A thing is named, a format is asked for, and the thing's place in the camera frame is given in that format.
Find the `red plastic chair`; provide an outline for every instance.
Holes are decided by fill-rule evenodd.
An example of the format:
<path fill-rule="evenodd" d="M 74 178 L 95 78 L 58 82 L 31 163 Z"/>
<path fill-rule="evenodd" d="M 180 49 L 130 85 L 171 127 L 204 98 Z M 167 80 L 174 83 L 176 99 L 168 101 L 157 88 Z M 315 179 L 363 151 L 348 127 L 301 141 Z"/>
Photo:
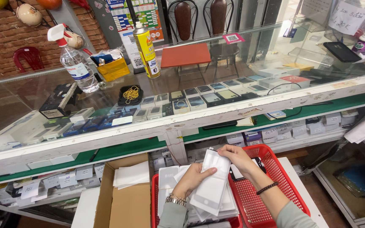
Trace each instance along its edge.
<path fill-rule="evenodd" d="M 21 73 L 25 73 L 26 70 L 23 68 L 19 58 L 25 59 L 34 71 L 45 68 L 40 58 L 39 50 L 35 47 L 22 47 L 13 53 L 13 62 Z"/>

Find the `brick wall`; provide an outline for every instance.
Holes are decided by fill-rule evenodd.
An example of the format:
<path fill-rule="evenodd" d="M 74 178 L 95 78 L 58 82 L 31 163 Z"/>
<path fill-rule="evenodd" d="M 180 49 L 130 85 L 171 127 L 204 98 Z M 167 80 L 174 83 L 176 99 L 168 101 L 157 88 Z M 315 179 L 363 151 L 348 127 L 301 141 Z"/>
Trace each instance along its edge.
<path fill-rule="evenodd" d="M 54 25 L 46 10 L 39 6 L 36 0 L 25 0 L 25 2 L 39 10 L 51 26 Z M 15 11 L 17 2 L 10 0 L 10 5 Z M 84 8 L 75 4 L 72 4 L 72 6 L 96 51 L 108 49 L 108 43 L 99 28 L 98 22 L 91 19 Z M 39 49 L 45 68 L 61 66 L 60 49 L 55 42 L 47 41 L 47 32 L 47 27 L 29 27 L 21 23 L 12 12 L 0 10 L 0 79 L 19 74 L 19 70 L 13 62 L 13 53 L 25 46 Z M 32 71 L 32 68 L 24 60 L 21 63 L 26 71 Z"/>

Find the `gray sleeve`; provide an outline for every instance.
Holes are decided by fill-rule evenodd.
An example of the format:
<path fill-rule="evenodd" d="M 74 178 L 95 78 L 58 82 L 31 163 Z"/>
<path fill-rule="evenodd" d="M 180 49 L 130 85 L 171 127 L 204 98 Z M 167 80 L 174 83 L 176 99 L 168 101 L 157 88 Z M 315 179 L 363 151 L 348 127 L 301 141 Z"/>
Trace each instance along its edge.
<path fill-rule="evenodd" d="M 288 202 L 277 217 L 277 228 L 319 228 L 315 222 L 292 201 Z"/>
<path fill-rule="evenodd" d="M 188 210 L 176 203 L 165 203 L 160 223 L 157 228 L 183 228 L 187 227 Z"/>

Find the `white helmet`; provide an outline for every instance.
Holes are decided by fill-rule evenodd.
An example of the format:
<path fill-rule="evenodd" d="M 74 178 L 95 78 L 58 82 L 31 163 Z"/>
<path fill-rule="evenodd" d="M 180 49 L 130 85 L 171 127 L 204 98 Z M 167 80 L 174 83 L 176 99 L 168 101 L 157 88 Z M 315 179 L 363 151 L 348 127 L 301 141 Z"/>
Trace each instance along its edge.
<path fill-rule="evenodd" d="M 16 16 L 23 23 L 37 27 L 42 23 L 42 14 L 29 4 L 22 4 L 16 8 Z"/>
<path fill-rule="evenodd" d="M 64 36 L 64 39 L 66 39 L 68 45 L 74 49 L 79 49 L 83 46 L 84 44 L 84 40 L 82 39 L 82 37 L 78 34 L 69 32 L 69 31 L 64 31 L 68 36 Z"/>

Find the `red tray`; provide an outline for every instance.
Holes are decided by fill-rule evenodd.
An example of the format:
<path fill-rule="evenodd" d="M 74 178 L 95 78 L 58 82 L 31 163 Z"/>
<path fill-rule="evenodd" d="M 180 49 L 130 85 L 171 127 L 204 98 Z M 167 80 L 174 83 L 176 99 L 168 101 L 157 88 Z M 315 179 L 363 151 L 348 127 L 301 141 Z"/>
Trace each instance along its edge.
<path fill-rule="evenodd" d="M 157 228 L 157 225 L 159 225 L 160 222 L 160 218 L 159 216 L 157 216 L 157 201 L 159 197 L 159 175 L 156 174 L 153 176 L 152 178 L 152 228 Z M 242 218 L 240 215 L 238 215 L 237 217 L 234 218 L 230 218 L 228 219 L 228 221 L 230 222 L 230 225 L 232 228 L 242 228 L 243 224 L 242 224 Z"/>
<path fill-rule="evenodd" d="M 267 175 L 273 180 L 278 181 L 281 191 L 294 202 L 305 214 L 311 216 L 309 209 L 302 200 L 294 184 L 291 182 L 287 173 L 281 166 L 271 148 L 265 144 L 243 147 L 249 157 L 259 157 L 263 162 Z M 261 198 L 256 195 L 256 190 L 248 180 L 232 181 L 229 184 L 233 195 L 239 206 L 240 214 L 243 216 L 248 228 L 276 227 L 270 212 L 267 210 Z"/>

